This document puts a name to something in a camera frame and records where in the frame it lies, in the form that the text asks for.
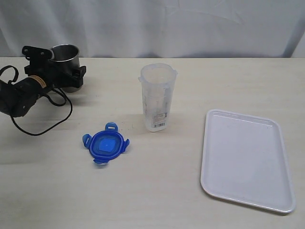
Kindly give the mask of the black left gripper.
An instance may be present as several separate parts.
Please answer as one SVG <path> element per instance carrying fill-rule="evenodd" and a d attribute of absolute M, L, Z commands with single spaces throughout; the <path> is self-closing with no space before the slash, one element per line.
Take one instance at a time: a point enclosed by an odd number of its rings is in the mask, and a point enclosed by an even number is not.
<path fill-rule="evenodd" d="M 66 83 L 73 83 L 71 76 L 66 75 L 53 61 L 51 49 L 43 49 L 33 46 L 24 46 L 22 54 L 29 61 L 29 65 L 24 68 L 25 73 L 36 75 L 46 82 L 50 82 L 54 88 L 61 88 Z M 81 66 L 81 74 L 86 74 L 86 66 Z"/>

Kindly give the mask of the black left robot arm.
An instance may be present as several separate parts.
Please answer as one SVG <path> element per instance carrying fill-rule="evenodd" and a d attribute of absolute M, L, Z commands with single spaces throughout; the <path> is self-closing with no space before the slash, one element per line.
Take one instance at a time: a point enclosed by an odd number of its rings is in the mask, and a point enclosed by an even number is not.
<path fill-rule="evenodd" d="M 0 83 L 0 111 L 12 117 L 22 117 L 36 103 L 54 89 L 74 92 L 83 86 L 86 66 L 79 61 L 79 48 L 62 44 L 50 49 L 24 46 L 22 54 L 29 61 L 24 68 L 27 75 L 18 81 L 19 73 L 8 82 Z"/>

